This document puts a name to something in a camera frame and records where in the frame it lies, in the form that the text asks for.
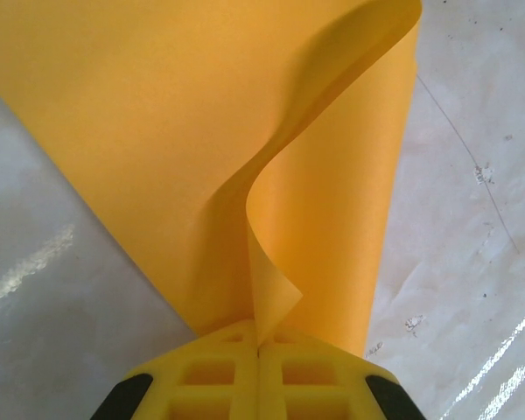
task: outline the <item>curled fabric edge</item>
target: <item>curled fabric edge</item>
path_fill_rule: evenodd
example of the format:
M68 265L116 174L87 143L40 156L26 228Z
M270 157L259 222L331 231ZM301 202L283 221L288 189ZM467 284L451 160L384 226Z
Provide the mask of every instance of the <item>curled fabric edge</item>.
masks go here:
M0 96L198 333L363 353L420 4L0 3Z

